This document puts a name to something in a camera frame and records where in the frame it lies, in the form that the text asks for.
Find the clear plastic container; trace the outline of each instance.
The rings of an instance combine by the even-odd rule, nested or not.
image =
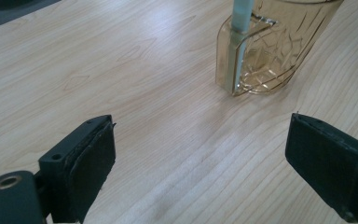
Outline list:
[[[278,90],[304,61],[342,2],[255,0],[246,33],[231,29],[231,18],[219,31],[216,83],[232,95]],[[236,58],[243,45],[241,72],[237,73]]]

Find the light wood tabletop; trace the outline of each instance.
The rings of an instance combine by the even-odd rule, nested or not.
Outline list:
[[[111,114],[116,164],[86,223],[345,223],[284,157],[291,114],[358,139],[358,0],[271,95],[214,83],[232,1],[61,2],[0,26],[0,175]]]

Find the light blue stick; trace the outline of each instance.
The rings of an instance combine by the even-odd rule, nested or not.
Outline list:
[[[252,15],[252,7],[254,0],[234,0],[234,7],[232,10],[231,27],[239,33],[247,32]],[[240,84],[241,66],[243,60],[243,53],[245,52],[246,44],[243,43],[240,47],[240,54],[237,60],[236,74],[235,74],[235,90]]]

